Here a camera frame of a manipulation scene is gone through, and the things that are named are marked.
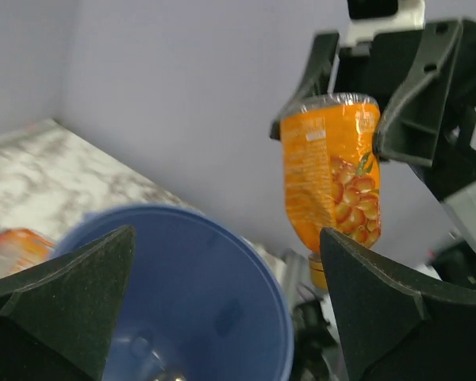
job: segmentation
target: orange package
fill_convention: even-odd
[[[324,227],[368,248],[381,235],[381,176],[372,153],[379,118],[366,95],[327,94],[305,99],[281,122],[287,216],[315,253]]]

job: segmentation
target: gray wall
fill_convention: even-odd
[[[476,17],[476,0],[428,2],[429,17],[463,14]],[[64,120],[237,232],[305,251],[284,214],[268,125],[314,31],[346,24],[343,0],[87,0]],[[449,222],[406,166],[386,165],[383,178],[376,249],[415,263]]]
[[[51,117],[79,0],[0,0],[0,133]]]

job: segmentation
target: blue container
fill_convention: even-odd
[[[136,255],[104,381],[287,381],[294,334],[270,269],[239,237],[169,206],[125,206],[89,217],[55,248],[60,256],[123,225]]]

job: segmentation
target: white marble table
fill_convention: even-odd
[[[54,121],[0,137],[0,227],[59,240],[83,215],[131,202],[195,210]],[[252,244],[280,281],[286,265]]]

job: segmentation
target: robotic hand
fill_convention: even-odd
[[[328,90],[338,55],[333,91],[378,101],[376,156],[408,164],[462,238],[436,261],[443,283],[323,229],[322,260],[350,380],[476,379],[476,22],[425,22],[424,0],[347,2],[346,38],[339,46],[338,32],[315,36],[271,138],[280,139],[279,121],[293,103]]]

